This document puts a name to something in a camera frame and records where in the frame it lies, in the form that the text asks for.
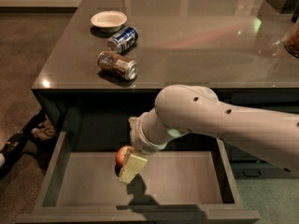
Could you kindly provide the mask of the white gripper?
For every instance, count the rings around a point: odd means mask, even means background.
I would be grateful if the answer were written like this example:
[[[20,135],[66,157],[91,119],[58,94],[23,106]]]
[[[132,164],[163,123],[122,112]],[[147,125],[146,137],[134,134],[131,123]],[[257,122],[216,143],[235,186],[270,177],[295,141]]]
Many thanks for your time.
[[[145,155],[153,155],[166,147],[166,144],[152,143],[145,135],[142,126],[144,117],[146,117],[146,113],[143,113],[140,117],[130,117],[128,119],[131,128],[130,143],[136,151],[128,149],[124,153],[119,180],[125,184],[130,184],[135,176],[143,170],[148,162]]]

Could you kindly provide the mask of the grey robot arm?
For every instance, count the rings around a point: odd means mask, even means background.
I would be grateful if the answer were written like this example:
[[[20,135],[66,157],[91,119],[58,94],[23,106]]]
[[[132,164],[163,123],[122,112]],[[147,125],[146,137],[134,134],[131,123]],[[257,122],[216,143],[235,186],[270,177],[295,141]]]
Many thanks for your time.
[[[154,107],[129,119],[131,146],[153,155],[188,133],[220,139],[299,176],[299,116],[229,105],[206,87],[171,85]]]

